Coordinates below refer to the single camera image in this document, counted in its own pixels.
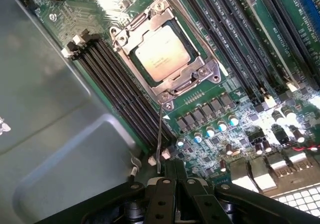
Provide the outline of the black expansion slot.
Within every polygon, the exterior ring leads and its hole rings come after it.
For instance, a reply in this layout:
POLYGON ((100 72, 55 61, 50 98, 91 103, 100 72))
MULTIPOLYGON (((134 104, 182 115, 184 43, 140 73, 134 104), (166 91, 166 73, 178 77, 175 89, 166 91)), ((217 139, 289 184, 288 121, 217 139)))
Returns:
POLYGON ((268 10, 279 32, 286 41, 289 49, 297 60, 304 76, 310 86, 316 91, 320 90, 320 70, 316 66, 316 61, 309 53, 307 46, 303 42, 294 22, 285 9, 281 0, 262 0, 268 10))

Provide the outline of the perforated rear case panel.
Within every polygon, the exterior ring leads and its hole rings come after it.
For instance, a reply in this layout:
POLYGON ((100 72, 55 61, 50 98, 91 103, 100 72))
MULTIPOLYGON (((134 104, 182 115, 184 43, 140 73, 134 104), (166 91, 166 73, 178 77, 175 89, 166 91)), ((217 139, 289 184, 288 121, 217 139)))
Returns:
POLYGON ((320 218, 320 163, 305 159, 282 169, 276 188, 265 195, 320 218))

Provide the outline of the silver CPU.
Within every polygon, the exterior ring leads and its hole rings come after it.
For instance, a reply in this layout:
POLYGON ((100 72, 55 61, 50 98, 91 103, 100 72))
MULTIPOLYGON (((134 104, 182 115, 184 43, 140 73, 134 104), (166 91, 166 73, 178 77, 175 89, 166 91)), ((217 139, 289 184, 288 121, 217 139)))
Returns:
POLYGON ((191 60, 182 41, 168 25, 153 32, 134 53, 155 82, 164 80, 191 60))

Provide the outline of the black power connector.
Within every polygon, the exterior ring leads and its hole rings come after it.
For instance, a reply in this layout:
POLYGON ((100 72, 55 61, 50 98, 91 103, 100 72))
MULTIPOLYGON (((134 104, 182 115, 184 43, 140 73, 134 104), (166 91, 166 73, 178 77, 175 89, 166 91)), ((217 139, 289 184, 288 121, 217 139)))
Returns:
POLYGON ((264 138, 265 138, 265 133, 263 132, 262 129, 256 132, 253 132, 248 136, 249 143, 253 146, 258 143, 262 143, 264 138))
POLYGON ((281 145, 286 145, 290 142, 290 139, 288 135, 286 134, 285 130, 278 124, 273 124, 271 126, 271 130, 276 138, 276 140, 281 144, 281 145))

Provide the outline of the metal rear port block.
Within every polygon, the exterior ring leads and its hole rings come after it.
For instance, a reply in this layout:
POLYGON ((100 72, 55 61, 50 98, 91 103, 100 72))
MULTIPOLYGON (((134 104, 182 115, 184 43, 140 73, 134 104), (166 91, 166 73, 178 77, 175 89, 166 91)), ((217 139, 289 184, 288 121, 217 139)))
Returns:
POLYGON ((262 191, 269 191, 277 187, 262 156, 250 162, 253 180, 262 191))
POLYGON ((280 152, 267 155, 267 163, 278 178, 288 175, 288 165, 280 152))
POLYGON ((289 167, 295 172, 313 167, 313 164, 308 160, 304 152, 298 152, 292 149, 284 150, 284 154, 289 160, 289 167))
POLYGON ((233 184, 243 188, 247 188, 252 184, 247 171, 247 161, 244 158, 231 162, 229 170, 233 184))

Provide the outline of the green motherboard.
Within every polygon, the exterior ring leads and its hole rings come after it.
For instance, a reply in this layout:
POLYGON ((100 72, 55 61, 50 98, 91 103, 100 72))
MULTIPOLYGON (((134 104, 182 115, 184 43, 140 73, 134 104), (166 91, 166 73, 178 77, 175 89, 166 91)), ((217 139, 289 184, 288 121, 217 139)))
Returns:
MULTIPOLYGON (((228 64, 224 64, 229 76, 220 71, 215 58, 208 57, 194 36, 190 25, 174 7, 171 0, 21 0, 44 26, 46 32, 58 43, 61 50, 96 49, 111 63, 118 77, 126 82, 134 96, 140 100, 144 112, 152 120, 156 131, 156 148, 159 131, 160 105, 164 103, 162 145, 160 151, 161 171, 166 160, 181 160, 188 174, 205 179, 213 185, 231 181, 230 163, 244 158, 251 185, 246 189, 266 195, 253 179, 250 161, 263 157, 269 174, 277 184, 279 177, 272 171, 267 155, 280 152, 289 169, 284 150, 304 152, 311 161, 320 164, 320 90, 313 89, 287 45, 294 64, 289 67, 300 89, 288 88, 285 72, 272 46, 253 16, 246 0, 238 0, 256 30, 261 44, 272 61, 273 74, 278 82, 273 98, 276 105, 267 108, 264 100, 255 107, 242 88, 228 64), (49 14, 57 14, 57 21, 49 14), (170 26, 181 40, 191 57, 184 65, 162 81, 156 82, 148 74, 135 50, 147 38, 170 26), (281 111, 290 107, 295 120, 287 119, 281 111), (280 144, 272 132, 276 124, 272 117, 279 111, 285 118, 280 125, 289 137, 288 144, 280 144), (231 126, 229 115, 239 119, 231 126), (227 130, 220 131, 217 122, 224 120, 227 130), (215 129, 208 138, 206 127, 215 129), (262 143, 251 145, 248 136, 263 130, 262 143), (194 133, 202 133, 203 141, 194 142, 194 133), (185 138, 183 147, 177 147, 177 139, 185 138)), ((313 19, 304 11, 299 0, 281 0, 298 30, 302 41, 320 70, 320 18, 313 19)), ((157 174, 156 148, 153 154, 147 150, 136 132, 119 115, 116 108, 101 92, 95 81, 76 60, 71 60, 97 89, 107 106, 133 135, 147 159, 146 166, 157 174)))

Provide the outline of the grey metal PC case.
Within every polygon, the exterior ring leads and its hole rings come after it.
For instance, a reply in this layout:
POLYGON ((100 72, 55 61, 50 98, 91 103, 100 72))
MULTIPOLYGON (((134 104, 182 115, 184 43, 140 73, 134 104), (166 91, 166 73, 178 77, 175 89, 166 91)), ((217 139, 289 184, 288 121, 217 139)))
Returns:
POLYGON ((0 224, 33 224, 124 183, 134 136, 18 0, 0 0, 0 224))

